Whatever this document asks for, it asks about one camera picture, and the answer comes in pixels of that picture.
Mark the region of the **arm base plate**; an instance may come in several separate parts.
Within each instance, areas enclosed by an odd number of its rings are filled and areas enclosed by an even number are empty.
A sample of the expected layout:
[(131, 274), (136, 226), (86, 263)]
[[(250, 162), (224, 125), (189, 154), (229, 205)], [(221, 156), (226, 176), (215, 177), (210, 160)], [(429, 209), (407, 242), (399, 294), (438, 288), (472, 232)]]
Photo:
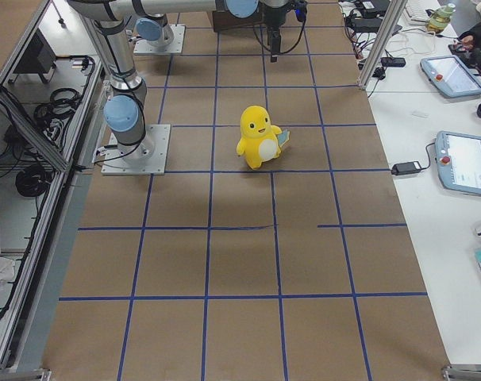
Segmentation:
[(183, 41), (186, 26), (182, 24), (167, 24), (158, 26), (149, 21), (136, 25), (138, 38), (133, 49), (133, 54), (138, 56), (180, 54), (183, 50)]
[(131, 148), (118, 145), (110, 134), (109, 144), (115, 148), (106, 151), (101, 159), (103, 175), (163, 175), (171, 135), (170, 125), (146, 125), (145, 138)]

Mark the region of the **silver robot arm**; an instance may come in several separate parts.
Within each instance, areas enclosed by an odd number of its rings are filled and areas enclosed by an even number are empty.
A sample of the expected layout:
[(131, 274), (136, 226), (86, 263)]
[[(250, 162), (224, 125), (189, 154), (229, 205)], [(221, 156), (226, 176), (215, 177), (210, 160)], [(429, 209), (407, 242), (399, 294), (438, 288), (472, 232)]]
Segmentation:
[(133, 54), (130, 51), (125, 33), (125, 18), (137, 15), (154, 21), (160, 40), (167, 13), (227, 12), (236, 18), (248, 18), (260, 12), (262, 23), (267, 29), (267, 44), (262, 47), (270, 53), (271, 62), (283, 55), (281, 50), (280, 28), (284, 25), (287, 13), (295, 10), (294, 1), (70, 1), (70, 7), (83, 19), (84, 25), (93, 40), (93, 45), (102, 57), (110, 73), (110, 81), (115, 91), (126, 93), (145, 89), (144, 80), (138, 75)]
[(165, 13), (149, 13), (141, 1), (134, 1), (133, 6), (138, 16), (135, 28), (143, 40), (157, 48), (166, 47), (173, 42), (174, 33)]

